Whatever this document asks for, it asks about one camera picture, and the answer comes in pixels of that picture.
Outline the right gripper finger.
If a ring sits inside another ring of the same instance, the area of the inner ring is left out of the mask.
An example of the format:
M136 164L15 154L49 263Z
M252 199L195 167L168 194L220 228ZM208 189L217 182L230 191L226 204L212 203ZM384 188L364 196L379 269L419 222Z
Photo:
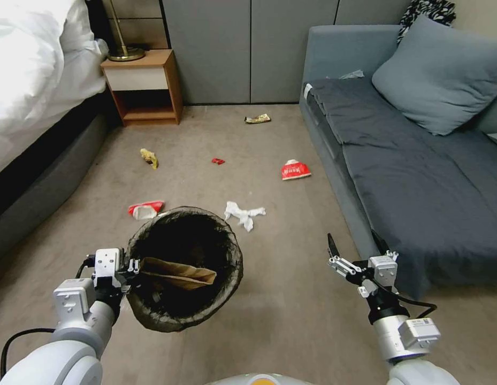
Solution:
M340 257L331 233L327 234L328 264L348 282L362 282L365 279L364 268Z
M387 256L391 259L398 258L399 253L396 250L390 248L387 242L374 229L371 229L371 235L381 255Z

